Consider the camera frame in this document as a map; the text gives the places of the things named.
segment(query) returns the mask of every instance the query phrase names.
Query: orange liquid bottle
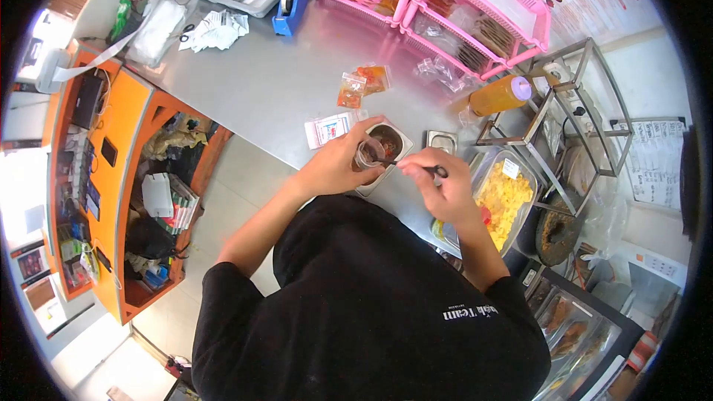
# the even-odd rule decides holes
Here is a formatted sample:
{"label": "orange liquid bottle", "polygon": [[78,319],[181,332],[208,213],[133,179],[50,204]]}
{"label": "orange liquid bottle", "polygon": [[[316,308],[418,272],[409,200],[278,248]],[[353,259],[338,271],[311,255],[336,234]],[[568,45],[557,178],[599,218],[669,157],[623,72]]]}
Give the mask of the orange liquid bottle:
{"label": "orange liquid bottle", "polygon": [[468,103],[479,117],[525,105],[532,95],[530,82],[508,75],[471,93]]}

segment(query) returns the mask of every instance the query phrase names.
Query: tiled floor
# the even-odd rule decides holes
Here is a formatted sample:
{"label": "tiled floor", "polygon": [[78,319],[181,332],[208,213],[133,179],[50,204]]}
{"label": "tiled floor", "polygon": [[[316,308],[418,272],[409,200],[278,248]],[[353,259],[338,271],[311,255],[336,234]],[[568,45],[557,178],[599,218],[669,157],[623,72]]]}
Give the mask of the tiled floor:
{"label": "tiled floor", "polygon": [[[133,319],[134,327],[162,352],[191,359],[203,275],[215,263],[225,239],[295,172],[237,135],[228,141],[202,201],[205,213],[193,228],[185,280]],[[264,295],[279,289],[272,275],[272,253],[252,280]]]}

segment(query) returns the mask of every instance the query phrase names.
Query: person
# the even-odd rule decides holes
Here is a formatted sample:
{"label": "person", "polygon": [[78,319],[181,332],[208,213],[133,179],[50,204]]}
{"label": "person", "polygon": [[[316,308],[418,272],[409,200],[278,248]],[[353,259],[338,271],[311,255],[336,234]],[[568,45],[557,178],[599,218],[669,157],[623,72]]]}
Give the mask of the person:
{"label": "person", "polygon": [[[542,332],[471,197],[468,166],[427,148],[397,167],[459,235],[464,274],[378,206],[343,195],[373,117],[329,141],[230,237],[203,278],[192,381],[204,400],[530,400]],[[435,186],[423,166],[440,164]],[[311,203],[300,208],[311,198]],[[274,246],[280,284],[250,276]]]}

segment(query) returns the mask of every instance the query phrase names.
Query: tape roll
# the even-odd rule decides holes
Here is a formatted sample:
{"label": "tape roll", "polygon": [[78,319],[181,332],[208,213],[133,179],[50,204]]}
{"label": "tape roll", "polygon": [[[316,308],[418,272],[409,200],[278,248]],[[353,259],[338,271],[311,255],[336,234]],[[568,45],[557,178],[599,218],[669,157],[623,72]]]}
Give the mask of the tape roll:
{"label": "tape roll", "polygon": [[282,14],[289,15],[292,12],[292,1],[293,0],[280,0],[280,6],[282,6]]}

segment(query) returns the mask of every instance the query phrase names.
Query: orange cabinet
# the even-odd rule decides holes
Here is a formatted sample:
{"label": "orange cabinet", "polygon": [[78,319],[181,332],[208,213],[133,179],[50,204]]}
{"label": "orange cabinet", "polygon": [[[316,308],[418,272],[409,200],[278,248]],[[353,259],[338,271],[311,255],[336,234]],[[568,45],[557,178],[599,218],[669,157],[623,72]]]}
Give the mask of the orange cabinet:
{"label": "orange cabinet", "polygon": [[[73,55],[72,66],[79,67],[90,62],[98,52],[73,41],[70,46]],[[174,259],[169,280],[155,293],[149,293],[136,281],[124,281],[124,242],[129,218],[129,200],[134,184],[134,176],[140,159],[141,148],[165,122],[177,111],[184,111],[201,117],[185,103],[168,93],[157,89],[129,69],[120,61],[110,59],[99,68],[105,69],[111,78],[108,100],[104,101],[101,115],[95,120],[94,130],[90,130],[88,140],[95,150],[91,164],[91,182],[100,196],[98,219],[92,213],[85,213],[94,246],[107,258],[111,272],[100,264],[98,284],[88,283],[74,288],[64,275],[57,236],[58,186],[63,177],[58,175],[57,155],[64,150],[67,128],[71,121],[71,111],[76,102],[76,94],[81,81],[78,78],[67,81],[62,90],[52,96],[50,113],[45,129],[43,144],[51,148],[48,173],[48,233],[46,243],[49,262],[60,273],[63,290],[67,299],[93,287],[97,298],[107,311],[121,323],[129,322],[144,308],[170,291],[183,280],[183,261]],[[207,146],[188,183],[194,192],[202,196],[208,184],[213,166],[218,160],[222,147],[232,134],[219,127]],[[107,140],[117,151],[116,161],[111,165],[100,154],[102,143]],[[191,229],[178,236],[176,250],[181,251],[191,237]]]}

